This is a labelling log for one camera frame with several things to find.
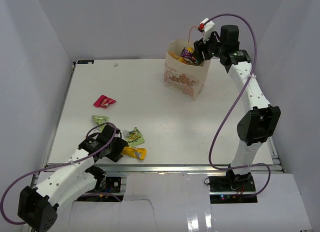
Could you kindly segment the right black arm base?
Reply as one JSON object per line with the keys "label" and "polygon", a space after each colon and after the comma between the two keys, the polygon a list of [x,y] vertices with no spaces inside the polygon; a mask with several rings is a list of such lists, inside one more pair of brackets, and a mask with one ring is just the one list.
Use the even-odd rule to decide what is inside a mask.
{"label": "right black arm base", "polygon": [[256,187],[251,177],[247,181],[230,184],[226,176],[209,176],[204,179],[209,187],[211,204],[257,203]]}

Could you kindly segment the purple brown candy packet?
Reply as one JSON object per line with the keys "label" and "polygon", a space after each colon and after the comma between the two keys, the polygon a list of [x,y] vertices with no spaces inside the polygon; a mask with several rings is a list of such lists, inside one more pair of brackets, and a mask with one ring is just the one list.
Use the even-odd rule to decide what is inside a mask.
{"label": "purple brown candy packet", "polygon": [[193,54],[193,52],[194,52],[194,50],[192,48],[185,47],[180,54],[180,58],[182,60],[184,60],[188,65],[198,66],[199,61],[198,61],[197,57]]}

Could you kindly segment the large tan chips bag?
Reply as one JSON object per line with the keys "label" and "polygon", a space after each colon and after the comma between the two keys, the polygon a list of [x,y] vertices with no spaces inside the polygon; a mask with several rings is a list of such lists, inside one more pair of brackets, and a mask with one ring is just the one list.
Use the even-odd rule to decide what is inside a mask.
{"label": "large tan chips bag", "polygon": [[173,51],[170,51],[168,54],[175,60],[184,64],[188,64],[188,62],[183,57],[176,55]]}

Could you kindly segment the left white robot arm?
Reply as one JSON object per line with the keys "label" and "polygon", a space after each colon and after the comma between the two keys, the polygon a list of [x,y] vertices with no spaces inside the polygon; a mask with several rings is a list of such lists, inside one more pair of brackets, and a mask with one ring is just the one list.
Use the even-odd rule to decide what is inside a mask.
{"label": "left white robot arm", "polygon": [[66,166],[57,168],[34,188],[26,186],[20,192],[18,216],[35,231],[48,231],[64,206],[86,192],[106,190],[106,173],[95,163],[105,157],[118,162],[127,146],[113,124],[105,123],[101,132],[90,131]]}

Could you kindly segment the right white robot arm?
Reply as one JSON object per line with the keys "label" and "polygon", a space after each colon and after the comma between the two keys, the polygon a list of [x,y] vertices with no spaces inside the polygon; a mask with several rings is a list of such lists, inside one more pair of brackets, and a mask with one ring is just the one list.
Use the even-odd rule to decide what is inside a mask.
{"label": "right white robot arm", "polygon": [[229,190],[238,191],[252,178],[254,158],[262,144],[273,135],[281,110],[263,95],[253,73],[252,60],[246,50],[240,49],[238,26],[222,26],[220,33],[214,26],[213,22],[201,22],[198,30],[203,38],[194,42],[193,55],[201,62],[219,58],[243,102],[245,115],[236,127],[239,144],[225,179]]}

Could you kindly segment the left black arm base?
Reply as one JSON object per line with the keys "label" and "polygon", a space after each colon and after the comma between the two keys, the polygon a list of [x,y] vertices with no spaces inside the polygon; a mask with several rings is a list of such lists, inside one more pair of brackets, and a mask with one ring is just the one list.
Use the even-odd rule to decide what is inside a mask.
{"label": "left black arm base", "polygon": [[105,171],[96,166],[88,168],[85,172],[93,175],[96,180],[95,187],[90,192],[120,192],[121,177],[107,176]]}

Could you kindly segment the light green snack packet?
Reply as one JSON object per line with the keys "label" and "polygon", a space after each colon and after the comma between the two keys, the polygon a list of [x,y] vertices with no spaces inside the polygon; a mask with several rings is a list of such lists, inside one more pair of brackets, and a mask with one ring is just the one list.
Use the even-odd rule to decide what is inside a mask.
{"label": "light green snack packet", "polygon": [[[101,125],[103,123],[106,123],[109,121],[109,118],[107,116],[100,116],[100,115],[92,115],[92,120],[95,122],[97,125]],[[98,131],[103,131],[105,125],[102,125],[97,128]]]}

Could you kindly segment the green white snack pouch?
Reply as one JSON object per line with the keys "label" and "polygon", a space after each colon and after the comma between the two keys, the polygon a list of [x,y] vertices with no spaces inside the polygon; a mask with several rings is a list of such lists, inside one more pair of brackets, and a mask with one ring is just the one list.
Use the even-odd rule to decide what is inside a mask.
{"label": "green white snack pouch", "polygon": [[143,135],[136,127],[131,131],[124,130],[123,136],[124,136],[125,141],[131,147],[136,147],[136,146],[141,145],[145,142]]}

